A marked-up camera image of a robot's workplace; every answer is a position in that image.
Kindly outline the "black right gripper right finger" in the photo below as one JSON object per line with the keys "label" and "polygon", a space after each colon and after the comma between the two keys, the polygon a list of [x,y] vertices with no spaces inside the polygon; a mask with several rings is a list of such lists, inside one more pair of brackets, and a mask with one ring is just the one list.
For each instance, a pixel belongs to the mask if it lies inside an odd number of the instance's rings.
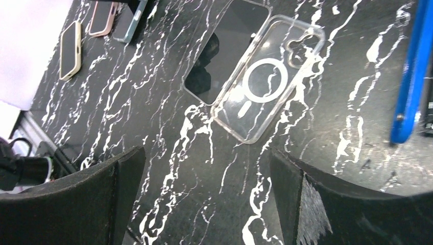
{"label": "black right gripper right finger", "polygon": [[285,244],[432,244],[432,193],[368,189],[272,149],[272,187]]}

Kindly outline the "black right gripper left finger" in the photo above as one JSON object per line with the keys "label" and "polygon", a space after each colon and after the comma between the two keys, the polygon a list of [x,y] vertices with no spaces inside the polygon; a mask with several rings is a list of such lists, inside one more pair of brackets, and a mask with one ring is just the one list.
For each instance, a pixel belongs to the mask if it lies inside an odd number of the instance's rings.
{"label": "black right gripper left finger", "polygon": [[146,152],[125,152],[17,194],[1,194],[1,244],[121,244]]}

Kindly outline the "clear magsafe phone case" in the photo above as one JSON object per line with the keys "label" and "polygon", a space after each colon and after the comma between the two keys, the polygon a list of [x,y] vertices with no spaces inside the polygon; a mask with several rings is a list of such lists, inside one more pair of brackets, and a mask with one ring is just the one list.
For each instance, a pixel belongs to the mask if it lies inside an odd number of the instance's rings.
{"label": "clear magsafe phone case", "polygon": [[324,43],[317,25],[270,17],[211,106],[213,120],[241,143],[257,142]]}

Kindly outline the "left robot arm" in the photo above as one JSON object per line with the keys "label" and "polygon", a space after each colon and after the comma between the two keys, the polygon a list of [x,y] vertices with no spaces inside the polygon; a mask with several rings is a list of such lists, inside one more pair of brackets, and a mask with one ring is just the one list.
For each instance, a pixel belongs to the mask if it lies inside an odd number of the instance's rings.
{"label": "left robot arm", "polygon": [[[14,152],[17,142],[23,142],[29,150],[25,156]],[[77,169],[59,148],[53,148],[42,141],[32,155],[33,145],[26,138],[16,138],[7,142],[1,138],[1,190],[12,191],[19,184],[39,185],[60,179]]]}

